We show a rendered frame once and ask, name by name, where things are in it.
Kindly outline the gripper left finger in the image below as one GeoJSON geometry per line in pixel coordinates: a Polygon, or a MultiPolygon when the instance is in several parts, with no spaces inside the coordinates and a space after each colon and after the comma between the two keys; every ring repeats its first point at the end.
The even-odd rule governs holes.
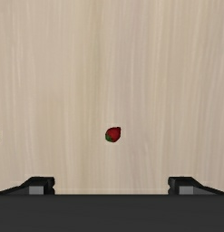
{"type": "Polygon", "coordinates": [[[0,195],[54,195],[54,177],[31,177],[20,186],[0,191],[0,195]]]}

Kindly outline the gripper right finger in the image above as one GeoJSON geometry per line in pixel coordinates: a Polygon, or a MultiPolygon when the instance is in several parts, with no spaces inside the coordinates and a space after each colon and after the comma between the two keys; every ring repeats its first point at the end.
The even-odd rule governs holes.
{"type": "Polygon", "coordinates": [[[200,184],[193,177],[169,177],[169,195],[224,195],[224,192],[200,184]]]}

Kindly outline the red strawberry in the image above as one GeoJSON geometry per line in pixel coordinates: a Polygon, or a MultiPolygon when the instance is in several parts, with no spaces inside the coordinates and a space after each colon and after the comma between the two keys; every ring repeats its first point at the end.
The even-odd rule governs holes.
{"type": "Polygon", "coordinates": [[[112,127],[105,132],[105,139],[109,142],[116,142],[121,137],[121,128],[112,127]]]}

